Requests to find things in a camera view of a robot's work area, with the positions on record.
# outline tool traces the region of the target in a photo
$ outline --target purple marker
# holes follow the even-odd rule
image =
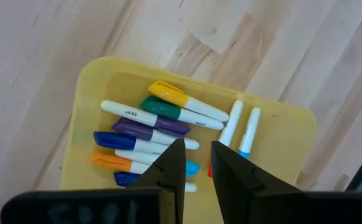
[[[191,130],[179,121],[164,118],[114,101],[103,100],[100,107],[107,112],[154,127],[162,133],[168,134],[168,131],[170,131],[170,134],[177,133],[178,135],[185,136]]]
[[[195,140],[184,138],[178,134],[169,134],[169,131],[162,133],[149,126],[146,126],[135,121],[120,118],[113,126],[112,129],[129,136],[133,136],[145,141],[157,142],[165,145],[172,144],[177,138],[183,138],[186,149],[198,149],[199,143]]]

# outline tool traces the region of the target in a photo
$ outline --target yellow tray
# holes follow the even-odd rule
[[[261,109],[259,126],[250,160],[274,176],[294,184],[308,155],[315,134],[315,118],[302,110],[216,85],[157,70],[139,63],[103,57],[90,62],[77,83],[61,189],[103,189],[117,187],[113,171],[90,163],[94,151],[112,153],[97,146],[92,133],[109,131],[118,116],[100,109],[103,99],[139,107],[155,81],[166,81],[205,103],[230,112],[236,99],[244,102],[230,148],[237,149],[253,107]],[[199,174],[187,181],[198,186],[185,197],[185,223],[222,223],[212,179],[207,177],[211,141],[220,131],[190,124],[189,138],[200,143],[197,151],[186,151],[189,160],[201,165]]]

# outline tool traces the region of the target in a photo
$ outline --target yellow marker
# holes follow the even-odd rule
[[[148,91],[161,99],[183,108],[214,118],[218,121],[227,121],[229,115],[213,106],[186,95],[182,90],[168,83],[157,81],[149,86]]]

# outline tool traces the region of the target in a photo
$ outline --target orange marker cap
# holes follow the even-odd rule
[[[148,91],[161,99],[184,107],[188,102],[188,96],[182,90],[163,81],[157,81],[149,86]]]
[[[131,169],[132,161],[117,156],[109,156],[99,152],[95,152],[91,157],[92,163],[113,170],[128,172]]]

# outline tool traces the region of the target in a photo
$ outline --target wood grain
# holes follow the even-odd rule
[[[362,163],[362,0],[0,0],[0,206],[56,188],[79,71],[101,55],[312,110],[300,188],[343,190]]]

